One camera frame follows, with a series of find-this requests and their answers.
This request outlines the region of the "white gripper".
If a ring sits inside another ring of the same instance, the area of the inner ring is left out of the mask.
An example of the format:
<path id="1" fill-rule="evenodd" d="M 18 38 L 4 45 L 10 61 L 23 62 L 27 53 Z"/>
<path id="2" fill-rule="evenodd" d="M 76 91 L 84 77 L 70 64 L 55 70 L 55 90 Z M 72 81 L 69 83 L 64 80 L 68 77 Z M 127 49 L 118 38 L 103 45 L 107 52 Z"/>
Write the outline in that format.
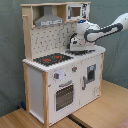
<path id="1" fill-rule="evenodd" d="M 76 39 L 77 39 L 77 43 L 70 45 L 71 51 L 84 51 L 84 50 L 94 49 L 93 43 L 87 42 L 85 39 L 79 39 L 77 36 L 76 36 Z"/>

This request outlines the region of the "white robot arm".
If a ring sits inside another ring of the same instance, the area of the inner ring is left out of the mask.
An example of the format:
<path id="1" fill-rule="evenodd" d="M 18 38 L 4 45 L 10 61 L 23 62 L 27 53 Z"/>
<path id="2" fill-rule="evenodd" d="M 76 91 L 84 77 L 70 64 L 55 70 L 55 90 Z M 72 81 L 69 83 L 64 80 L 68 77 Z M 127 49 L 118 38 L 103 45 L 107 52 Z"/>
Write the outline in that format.
<path id="1" fill-rule="evenodd" d="M 75 52 L 93 50 L 98 39 L 126 29 L 128 29 L 128 13 L 120 15 L 112 24 L 103 28 L 87 20 L 80 20 L 76 32 L 70 38 L 70 50 Z"/>

